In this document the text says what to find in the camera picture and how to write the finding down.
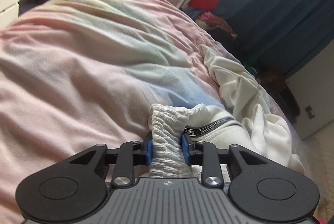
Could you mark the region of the white zip-up sweatshirt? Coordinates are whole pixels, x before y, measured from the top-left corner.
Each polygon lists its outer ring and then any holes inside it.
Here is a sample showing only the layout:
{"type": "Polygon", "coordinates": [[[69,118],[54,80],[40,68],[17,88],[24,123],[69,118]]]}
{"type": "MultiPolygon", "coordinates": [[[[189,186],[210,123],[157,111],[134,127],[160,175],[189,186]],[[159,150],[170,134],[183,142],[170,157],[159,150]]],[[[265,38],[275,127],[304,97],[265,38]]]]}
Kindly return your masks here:
{"type": "Polygon", "coordinates": [[[190,135],[195,142],[209,142],[222,149],[238,144],[304,174],[299,156],[293,153],[288,122],[271,112],[269,96],[262,86],[240,63],[205,45],[200,46],[200,52],[225,106],[199,104],[187,109],[153,104],[149,118],[153,154],[149,176],[202,177],[203,168],[186,165],[181,151],[181,135],[187,126],[199,130],[190,135]]]}

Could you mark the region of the pile of clothes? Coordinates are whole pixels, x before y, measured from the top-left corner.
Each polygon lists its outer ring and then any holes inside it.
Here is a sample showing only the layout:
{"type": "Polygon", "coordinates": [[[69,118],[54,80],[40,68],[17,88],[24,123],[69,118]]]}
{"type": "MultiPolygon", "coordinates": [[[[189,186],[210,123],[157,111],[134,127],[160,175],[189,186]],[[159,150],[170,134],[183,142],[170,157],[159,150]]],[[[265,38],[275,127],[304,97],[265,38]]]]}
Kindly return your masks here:
{"type": "Polygon", "coordinates": [[[227,21],[210,11],[187,9],[185,13],[215,41],[221,43],[229,52],[244,52],[245,47],[227,21]]]}

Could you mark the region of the pastel rainbow duvet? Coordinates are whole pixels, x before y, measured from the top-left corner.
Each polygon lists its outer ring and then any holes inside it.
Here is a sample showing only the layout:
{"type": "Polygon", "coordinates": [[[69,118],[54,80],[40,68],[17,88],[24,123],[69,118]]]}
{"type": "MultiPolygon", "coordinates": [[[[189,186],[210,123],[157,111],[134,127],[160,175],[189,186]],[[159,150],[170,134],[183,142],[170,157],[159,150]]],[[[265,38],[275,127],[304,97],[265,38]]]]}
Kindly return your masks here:
{"type": "Polygon", "coordinates": [[[201,45],[240,63],[166,0],[50,0],[1,30],[1,223],[27,176],[144,139],[153,104],[224,107],[201,45]]]}

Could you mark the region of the teal right curtain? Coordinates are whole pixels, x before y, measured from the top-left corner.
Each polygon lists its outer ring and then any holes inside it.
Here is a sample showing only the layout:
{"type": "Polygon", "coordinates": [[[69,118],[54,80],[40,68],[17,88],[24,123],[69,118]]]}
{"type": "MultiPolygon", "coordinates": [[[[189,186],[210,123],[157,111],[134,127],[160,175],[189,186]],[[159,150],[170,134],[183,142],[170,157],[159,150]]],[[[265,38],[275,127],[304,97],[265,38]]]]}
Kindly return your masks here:
{"type": "Polygon", "coordinates": [[[333,40],[333,0],[220,0],[249,62],[290,77],[333,40]]]}

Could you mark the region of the wall power socket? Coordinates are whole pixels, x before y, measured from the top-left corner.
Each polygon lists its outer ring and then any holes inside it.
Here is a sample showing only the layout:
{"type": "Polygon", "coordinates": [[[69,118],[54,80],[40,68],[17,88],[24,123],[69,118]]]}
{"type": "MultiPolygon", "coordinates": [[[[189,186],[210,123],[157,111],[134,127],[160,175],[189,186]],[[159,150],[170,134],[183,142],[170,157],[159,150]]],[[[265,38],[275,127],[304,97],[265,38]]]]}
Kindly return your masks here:
{"type": "Polygon", "coordinates": [[[315,118],[315,113],[310,105],[305,108],[305,111],[309,119],[315,118]]]}

